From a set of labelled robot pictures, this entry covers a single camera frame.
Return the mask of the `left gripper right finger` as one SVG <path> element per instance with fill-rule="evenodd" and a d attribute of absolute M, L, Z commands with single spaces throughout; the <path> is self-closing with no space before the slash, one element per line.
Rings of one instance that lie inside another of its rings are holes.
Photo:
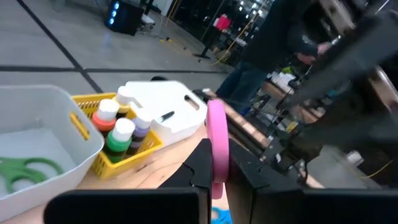
<path fill-rule="evenodd" d="M 229 140 L 228 204 L 233 224 L 303 223 L 299 184 Z"/>

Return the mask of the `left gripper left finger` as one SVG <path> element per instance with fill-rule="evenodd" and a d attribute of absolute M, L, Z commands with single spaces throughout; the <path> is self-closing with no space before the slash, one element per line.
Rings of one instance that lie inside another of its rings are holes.
<path fill-rule="evenodd" d="M 202 139 L 181 166 L 160 186 L 170 193 L 166 223 L 210 223 L 213 181 L 211 142 Z"/>

